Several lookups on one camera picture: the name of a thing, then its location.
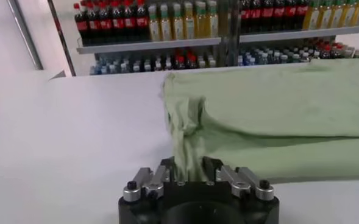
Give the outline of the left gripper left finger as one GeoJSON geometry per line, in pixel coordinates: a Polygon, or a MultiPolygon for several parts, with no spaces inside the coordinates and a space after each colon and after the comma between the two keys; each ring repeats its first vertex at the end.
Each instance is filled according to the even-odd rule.
{"type": "Polygon", "coordinates": [[[155,171],[149,167],[139,169],[134,178],[127,182],[123,189],[123,199],[134,203],[147,197],[149,194],[157,194],[157,198],[164,195],[164,184],[175,181],[174,157],[165,158],[155,171]]]}

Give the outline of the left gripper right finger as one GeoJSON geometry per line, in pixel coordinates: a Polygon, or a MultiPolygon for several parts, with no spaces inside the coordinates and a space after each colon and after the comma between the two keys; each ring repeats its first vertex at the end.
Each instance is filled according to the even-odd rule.
{"type": "Polygon", "coordinates": [[[275,190],[271,183],[266,179],[261,179],[248,167],[231,168],[223,164],[220,159],[204,156],[202,168],[209,181],[228,182],[231,193],[238,198],[253,195],[261,201],[271,201],[274,199],[275,190]]]}

